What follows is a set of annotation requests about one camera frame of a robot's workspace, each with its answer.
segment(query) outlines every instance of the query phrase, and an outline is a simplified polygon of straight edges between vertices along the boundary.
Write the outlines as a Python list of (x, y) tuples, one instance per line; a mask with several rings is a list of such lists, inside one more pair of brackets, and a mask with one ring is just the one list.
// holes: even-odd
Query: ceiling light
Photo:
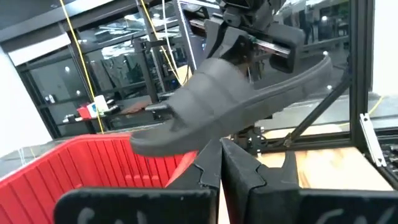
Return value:
[(128, 20), (131, 20), (131, 21), (136, 20), (136, 18), (134, 17), (134, 15), (126, 15), (126, 16), (124, 16), (124, 18), (125, 18), (125, 19), (128, 19)]

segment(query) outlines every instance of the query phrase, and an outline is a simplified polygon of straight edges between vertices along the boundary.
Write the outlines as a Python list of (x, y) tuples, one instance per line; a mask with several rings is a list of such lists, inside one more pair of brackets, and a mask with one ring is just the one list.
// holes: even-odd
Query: red bin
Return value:
[(1, 179), (0, 223), (53, 223), (57, 200), (79, 187), (163, 188), (196, 156), (143, 157), (133, 152), (129, 138), (78, 136)]

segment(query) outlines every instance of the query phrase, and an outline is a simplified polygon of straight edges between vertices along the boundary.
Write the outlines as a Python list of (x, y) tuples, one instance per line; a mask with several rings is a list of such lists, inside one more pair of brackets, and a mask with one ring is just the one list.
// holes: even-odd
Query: cable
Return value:
[[(87, 79), (87, 83), (88, 83), (88, 88), (90, 89), (91, 97), (93, 97), (93, 100), (94, 100), (95, 99), (95, 95), (94, 95), (93, 87), (91, 86), (90, 78), (88, 76), (88, 72), (87, 72), (87, 68), (86, 68), (86, 62), (85, 62), (85, 60), (83, 58), (83, 54), (82, 54), (81, 49), (80, 49), (79, 41), (77, 41), (75, 31), (73, 30), (72, 23), (70, 22), (70, 18), (69, 18), (67, 9), (65, 8), (65, 4), (63, 3), (63, 0), (60, 0), (60, 3), (61, 3), (61, 6), (62, 6), (62, 9), (63, 9), (63, 13), (64, 13), (65, 17), (67, 18), (68, 26), (69, 26), (70, 32), (72, 33), (73, 40), (76, 43), (77, 51), (79, 52), (80, 60), (81, 60), (81, 63), (83, 64), (83, 69), (85, 71), (85, 75), (86, 75), (86, 79)], [(96, 109), (96, 112), (97, 112), (97, 119), (98, 119), (99, 128), (101, 129), (101, 134), (104, 134), (104, 128), (102, 127), (101, 118), (100, 118), (100, 112), (98, 111), (98, 109)]]
[(32, 147), (29, 147), (29, 149), (30, 149), (30, 153), (32, 153), (33, 158), (36, 159), (36, 155), (35, 155), (35, 153), (33, 152)]
[(19, 158), (21, 159), (21, 164), (25, 165), (26, 161), (25, 161), (24, 149), (23, 148), (18, 149), (18, 154)]
[(184, 79), (184, 82), (182, 83), (182, 85), (186, 84), (186, 82), (188, 81), (188, 77), (189, 77), (189, 65), (187, 65), (187, 74), (185, 74), (185, 79)]
[[(373, 112), (377, 109), (377, 107), (381, 104), (381, 102), (383, 101), (384, 96), (380, 96), (379, 100), (376, 102), (376, 104), (372, 107), (372, 109), (369, 110), (368, 114), (369, 116), (371, 116), (373, 114)], [(349, 125), (348, 123), (343, 123), (343, 124), (339, 124), (340, 127), (342, 126), (346, 126)]]
[(177, 71), (177, 64), (175, 63), (172, 46), (170, 45), (169, 34), (167, 33), (166, 3), (165, 3), (165, 0), (162, 0), (162, 7), (163, 7), (163, 24), (164, 24), (164, 32), (165, 32), (165, 35), (166, 35), (166, 43), (167, 43), (167, 47), (169, 48), (169, 52), (170, 52), (170, 56), (172, 58), (172, 62), (173, 62), (174, 68)]
[[(141, 1), (141, 4), (142, 4), (142, 8), (143, 8), (143, 10), (144, 10), (144, 12), (145, 12), (145, 15), (146, 15), (147, 18), (148, 18), (150, 27), (151, 27), (152, 30), (154, 31), (156, 40), (158, 40), (159, 38), (158, 38), (158, 36), (157, 36), (157, 32), (156, 32), (154, 23), (152, 22), (152, 19), (151, 19), (150, 16), (149, 16), (149, 13), (148, 13), (147, 7), (146, 7), (146, 5), (145, 5), (145, 3), (144, 3), (144, 0), (140, 0), (140, 1)], [(167, 56), (166, 50), (164, 49), (163, 46), (160, 46), (160, 48), (162, 49), (163, 54), (164, 54), (164, 56), (165, 56), (165, 58), (166, 58), (166, 60), (167, 60), (167, 63), (169, 64), (169, 66), (170, 66), (170, 68), (171, 68), (173, 74), (179, 79), (179, 77), (178, 77), (178, 75), (177, 75), (177, 68), (173, 68), (173, 65), (172, 65), (172, 63), (170, 62), (169, 56)]]

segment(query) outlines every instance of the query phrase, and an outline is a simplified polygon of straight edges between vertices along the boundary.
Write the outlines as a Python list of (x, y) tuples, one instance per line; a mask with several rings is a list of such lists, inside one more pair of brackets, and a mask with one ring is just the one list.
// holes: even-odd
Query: metal pole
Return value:
[[(69, 38), (72, 40), (72, 35), (70, 32), (68, 32), (68, 36)], [(86, 77), (84, 76), (84, 66), (81, 62), (81, 60), (79, 59), (79, 53), (78, 53), (78, 49), (76, 46), (76, 43), (74, 41), (71, 41), (70, 47), (72, 48), (73, 51), (73, 61), (76, 63), (76, 68), (78, 69), (78, 73), (79, 73), (79, 77), (81, 79), (81, 81), (83, 82), (83, 85), (85, 87), (85, 91), (86, 91), (86, 95), (88, 96), (88, 98), (90, 99), (90, 101), (94, 102), (93, 96), (90, 94), (90, 88), (88, 86), (88, 82), (91, 82), (92, 87), (93, 87), (93, 91), (94, 91), (94, 95), (96, 95), (96, 88), (95, 86), (97, 86), (96, 84), (94, 84), (94, 80), (92, 79), (92, 76), (90, 73), (88, 73), (89, 79), (87, 80)]]
[(381, 147), (379, 141), (377, 140), (376, 133), (374, 132), (373, 124), (369, 114), (360, 114), (359, 122), (361, 123), (362, 132), (366, 140), (366, 144), (368, 145), (368, 149), (370, 155), (372, 157), (373, 162), (378, 167), (386, 167), (386, 161), (384, 160), (383, 152), (381, 151)]
[(199, 37), (192, 34), (190, 24), (186, 21), (185, 16), (183, 15), (181, 2), (179, 0), (172, 1), (178, 24), (180, 26), (185, 53), (189, 55), (188, 65), (190, 66), (191, 71), (195, 71), (205, 59), (205, 54), (201, 46), (202, 42)]
[(138, 59), (139, 65), (141, 66), (142, 76), (144, 77), (145, 84), (147, 87), (147, 92), (148, 92), (148, 95), (150, 96), (150, 100), (152, 103), (157, 103), (157, 102), (159, 102), (159, 97), (157, 96), (156, 87), (154, 85), (154, 82), (150, 78), (148, 63), (147, 63), (147, 60), (145, 57), (145, 49), (142, 46), (142, 41), (140, 39), (133, 39), (132, 44), (133, 44), (134, 50), (138, 56), (137, 59)]
[(285, 139), (276, 142), (273, 147), (284, 145), (290, 147), (290, 145), (299, 137), (301, 134), (316, 121), (319, 116), (325, 112), (329, 106), (334, 103), (337, 98), (347, 90), (351, 85), (351, 75), (345, 73), (344, 79), (341, 83), (325, 98), (323, 101), (292, 131)]
[[(149, 41), (151, 41), (151, 42), (152, 41), (156, 41), (157, 38), (156, 38), (155, 34), (153, 33), (152, 27), (150, 25), (150, 22), (149, 22), (147, 16), (146, 16), (146, 13), (145, 13), (144, 8), (143, 8), (143, 6), (141, 4), (141, 1), (140, 0), (136, 0), (136, 4), (137, 4), (137, 8), (138, 8), (138, 11), (139, 11), (140, 15), (144, 19), (144, 24), (145, 24), (145, 27), (146, 27), (146, 33), (147, 33), (147, 35), (149, 37)], [(160, 59), (159, 53), (160, 53), (160, 47), (153, 47), (152, 48), (151, 54), (152, 54), (152, 57), (154, 59), (157, 76), (159, 78), (160, 86), (162, 87), (162, 91), (165, 93), (166, 89), (164, 87), (164, 77), (166, 75), (165, 75), (165, 73), (163, 71), (163, 63), (162, 63), (162, 60)]]
[(349, 2), (350, 14), (350, 57), (349, 65), (353, 74), (353, 84), (350, 88), (349, 110), (350, 110), (350, 131), (353, 144), (362, 150), (364, 144), (359, 115), (368, 112), (368, 83), (367, 74), (371, 75), (371, 62), (373, 47), (369, 42), (372, 39), (373, 14), (367, 15), (363, 12), (374, 9), (373, 0), (352, 0)]

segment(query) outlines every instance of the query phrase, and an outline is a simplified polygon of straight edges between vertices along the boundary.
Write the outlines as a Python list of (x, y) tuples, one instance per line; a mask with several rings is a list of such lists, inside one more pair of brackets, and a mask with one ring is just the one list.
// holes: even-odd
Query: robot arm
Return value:
[[(297, 66), (304, 33), (273, 23), (274, 2), (279, 1), (222, 1), (223, 15), (211, 17), (204, 8), (185, 10), (194, 33), (207, 38), (206, 60), (164, 102), (173, 118), (132, 134), (134, 152), (169, 156), (202, 149), (212, 139), (236, 133), (302, 100), (330, 78), (333, 68), (327, 55), (315, 55), (304, 67)], [(292, 78), (250, 84), (244, 74), (255, 60), (255, 47), (270, 53), (271, 66), (281, 75), (292, 73)]]

